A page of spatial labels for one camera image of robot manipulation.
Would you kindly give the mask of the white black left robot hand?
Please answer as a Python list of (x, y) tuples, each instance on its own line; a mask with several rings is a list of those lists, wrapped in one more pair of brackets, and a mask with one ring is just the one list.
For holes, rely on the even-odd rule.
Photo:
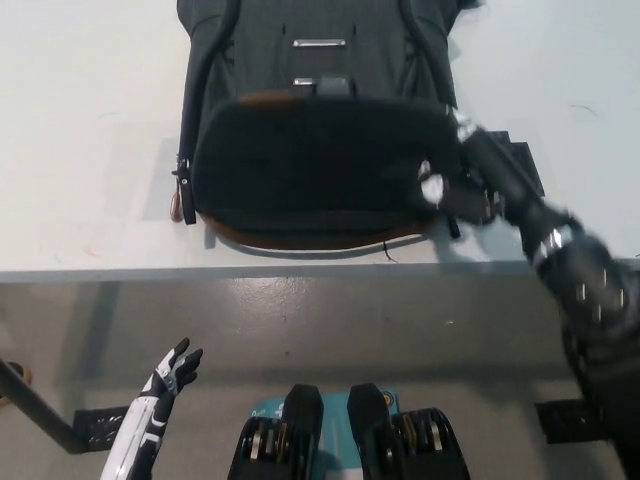
[(101, 472), (101, 480), (146, 480), (166, 433), (175, 400), (198, 376), (203, 350), (182, 339), (162, 358), (131, 402)]

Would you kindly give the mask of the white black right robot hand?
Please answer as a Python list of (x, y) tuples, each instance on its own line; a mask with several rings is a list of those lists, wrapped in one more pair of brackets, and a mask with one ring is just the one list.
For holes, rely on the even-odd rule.
[(430, 166), (418, 176), (425, 203), (472, 225), (486, 225), (501, 216), (529, 239), (543, 235), (548, 230), (548, 209), (511, 152), (458, 110), (449, 109), (446, 119), (463, 164), (481, 177), (483, 186), (471, 188), (459, 177)]

